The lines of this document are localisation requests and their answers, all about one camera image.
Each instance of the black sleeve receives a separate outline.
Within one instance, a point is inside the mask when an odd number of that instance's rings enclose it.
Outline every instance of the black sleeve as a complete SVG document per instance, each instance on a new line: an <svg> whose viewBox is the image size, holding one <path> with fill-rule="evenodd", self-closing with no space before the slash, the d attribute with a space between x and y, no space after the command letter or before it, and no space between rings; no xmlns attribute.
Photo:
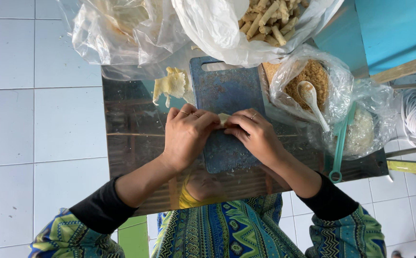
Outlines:
<svg viewBox="0 0 416 258"><path fill-rule="evenodd" d="M327 177L318 174L323 180L320 191L310 198L298 196L299 199L322 220L340 220L352 214L359 204L336 187Z"/></svg>
<svg viewBox="0 0 416 258"><path fill-rule="evenodd" d="M101 234L111 234L138 208L127 206L116 193L116 180L111 179L90 196L69 208L80 222Z"/></svg>

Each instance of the hand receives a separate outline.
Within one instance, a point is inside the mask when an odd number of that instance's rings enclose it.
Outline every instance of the hand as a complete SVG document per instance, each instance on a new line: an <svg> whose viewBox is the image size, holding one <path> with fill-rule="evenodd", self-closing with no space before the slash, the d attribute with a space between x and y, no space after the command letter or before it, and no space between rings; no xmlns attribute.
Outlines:
<svg viewBox="0 0 416 258"><path fill-rule="evenodd" d="M170 109L165 126L165 149L160 155L163 164L175 172L191 165L202 152L211 131L219 125L219 117L191 104L181 110Z"/></svg>
<svg viewBox="0 0 416 258"><path fill-rule="evenodd" d="M225 125L227 129L224 133L238 138L264 165L274 167L285 159L286 150L273 131L272 124L256 110L250 108L235 112Z"/></svg>

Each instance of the forearm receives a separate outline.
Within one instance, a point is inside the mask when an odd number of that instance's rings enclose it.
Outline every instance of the forearm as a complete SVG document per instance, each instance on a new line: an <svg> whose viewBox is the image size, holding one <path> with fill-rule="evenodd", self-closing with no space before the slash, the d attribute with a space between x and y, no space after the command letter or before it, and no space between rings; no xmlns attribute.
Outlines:
<svg viewBox="0 0 416 258"><path fill-rule="evenodd" d="M69 210L87 227L110 234L174 174L161 158L156 158L127 175L112 179Z"/></svg>
<svg viewBox="0 0 416 258"><path fill-rule="evenodd" d="M321 188L321 177L309 167L298 161L285 151L282 159L272 164L270 168L289 184L298 196L310 198Z"/></svg>
<svg viewBox="0 0 416 258"><path fill-rule="evenodd" d="M288 152L284 160L278 162L273 170L291 186L318 218L340 220L358 208L357 202L324 175L311 170Z"/></svg>
<svg viewBox="0 0 416 258"><path fill-rule="evenodd" d="M137 208L176 174L177 171L167 166L159 156L139 169L117 179L117 195L128 206Z"/></svg>

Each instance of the white plastic bag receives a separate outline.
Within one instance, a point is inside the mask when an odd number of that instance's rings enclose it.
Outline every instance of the white plastic bag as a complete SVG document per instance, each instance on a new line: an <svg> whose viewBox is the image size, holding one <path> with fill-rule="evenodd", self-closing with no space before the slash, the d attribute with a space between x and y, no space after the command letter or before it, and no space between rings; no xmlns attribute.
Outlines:
<svg viewBox="0 0 416 258"><path fill-rule="evenodd" d="M157 63L189 41L170 0L57 0L74 49L89 63Z"/></svg>
<svg viewBox="0 0 416 258"><path fill-rule="evenodd" d="M227 64L254 67L290 53L320 32L343 0L312 0L297 23L294 36L282 47L262 41L248 42L246 35L239 31L238 20L245 14L249 0L171 2L184 31L201 50Z"/></svg>
<svg viewBox="0 0 416 258"><path fill-rule="evenodd" d="M270 102L297 118L318 123L313 112L304 110L284 91L286 85L302 72L309 59L318 61L328 74L326 101L321 111L323 117L329 124L343 120L350 108L353 75L340 59L308 44L302 44L281 60L270 84Z"/></svg>

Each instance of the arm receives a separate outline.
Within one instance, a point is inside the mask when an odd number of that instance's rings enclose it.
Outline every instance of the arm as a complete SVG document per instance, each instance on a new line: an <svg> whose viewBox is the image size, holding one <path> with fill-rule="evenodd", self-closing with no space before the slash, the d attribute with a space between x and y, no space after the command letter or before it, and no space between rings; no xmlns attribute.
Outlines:
<svg viewBox="0 0 416 258"><path fill-rule="evenodd" d="M190 104L171 108L165 149L153 161L111 179L93 194L58 214L30 244L30 257L124 257L110 236L161 185L191 165L202 151L218 116Z"/></svg>
<svg viewBox="0 0 416 258"><path fill-rule="evenodd" d="M349 257L385 256L380 224L328 178L287 152L272 125L257 111L238 111L227 120L226 126L224 133L236 136L281 178L280 185L288 184L315 213L315 226L310 227L314 247L308 249L307 256L336 256L337 252Z"/></svg>

